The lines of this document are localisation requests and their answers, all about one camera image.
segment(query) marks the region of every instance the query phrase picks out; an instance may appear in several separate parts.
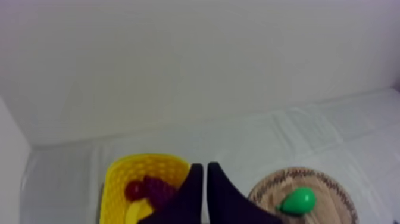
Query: yellow basket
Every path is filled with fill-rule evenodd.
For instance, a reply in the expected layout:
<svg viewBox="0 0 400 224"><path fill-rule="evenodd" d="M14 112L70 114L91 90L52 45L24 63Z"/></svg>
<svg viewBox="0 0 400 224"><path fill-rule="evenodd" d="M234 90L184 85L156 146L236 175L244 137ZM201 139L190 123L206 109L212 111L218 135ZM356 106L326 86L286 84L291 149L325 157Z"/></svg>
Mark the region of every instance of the yellow basket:
<svg viewBox="0 0 400 224"><path fill-rule="evenodd" d="M130 155L114 162L107 170L101 202L100 224L124 224L129 201L126 185L143 180L145 175L158 177L179 188L190 170L190 164L167 154Z"/></svg>

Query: white wall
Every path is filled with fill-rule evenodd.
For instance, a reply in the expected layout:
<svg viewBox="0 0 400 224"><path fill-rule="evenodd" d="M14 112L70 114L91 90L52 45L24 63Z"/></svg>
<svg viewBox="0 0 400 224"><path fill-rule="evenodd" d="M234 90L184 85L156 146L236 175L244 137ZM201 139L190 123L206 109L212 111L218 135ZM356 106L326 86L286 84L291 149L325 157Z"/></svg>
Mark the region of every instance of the white wall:
<svg viewBox="0 0 400 224"><path fill-rule="evenodd" d="M0 97L0 223L19 223L21 179L29 152L29 144Z"/></svg>
<svg viewBox="0 0 400 224"><path fill-rule="evenodd" d="M34 144L390 86L392 0L2 0L0 93Z"/></svg>

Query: white cloth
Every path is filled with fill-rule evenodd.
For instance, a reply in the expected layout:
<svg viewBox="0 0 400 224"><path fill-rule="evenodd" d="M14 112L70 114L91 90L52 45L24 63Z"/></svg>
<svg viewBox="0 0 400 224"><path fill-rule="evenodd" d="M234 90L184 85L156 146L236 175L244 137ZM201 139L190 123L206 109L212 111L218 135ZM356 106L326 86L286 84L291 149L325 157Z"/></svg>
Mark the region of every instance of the white cloth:
<svg viewBox="0 0 400 224"><path fill-rule="evenodd" d="M308 166L338 180L362 224L400 219L400 94L385 89L304 107L175 126L32 153L22 224L96 223L107 167L136 153L219 161L247 195L264 176ZM208 222L204 201L204 222Z"/></svg>

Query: woven basket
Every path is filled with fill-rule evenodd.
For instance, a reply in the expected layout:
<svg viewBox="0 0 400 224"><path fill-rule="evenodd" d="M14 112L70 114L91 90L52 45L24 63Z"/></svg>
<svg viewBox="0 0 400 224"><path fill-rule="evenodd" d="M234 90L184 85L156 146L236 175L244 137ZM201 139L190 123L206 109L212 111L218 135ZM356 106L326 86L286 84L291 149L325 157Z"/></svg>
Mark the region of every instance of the woven basket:
<svg viewBox="0 0 400 224"><path fill-rule="evenodd" d="M314 210L302 217L290 217L277 211L276 206L301 186L315 192L317 204ZM343 187L328 175L305 167L274 172L256 184L248 198L285 224L358 224L354 204Z"/></svg>

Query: green plastic egg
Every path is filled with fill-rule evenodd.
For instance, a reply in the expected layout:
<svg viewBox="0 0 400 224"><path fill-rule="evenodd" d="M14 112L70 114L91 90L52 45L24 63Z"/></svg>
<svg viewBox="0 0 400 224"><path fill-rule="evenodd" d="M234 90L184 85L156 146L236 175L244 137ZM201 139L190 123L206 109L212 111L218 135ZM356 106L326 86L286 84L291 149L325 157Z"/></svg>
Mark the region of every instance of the green plastic egg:
<svg viewBox="0 0 400 224"><path fill-rule="evenodd" d="M310 188L297 188L277 208L287 214L303 215L315 207L317 199Z"/></svg>

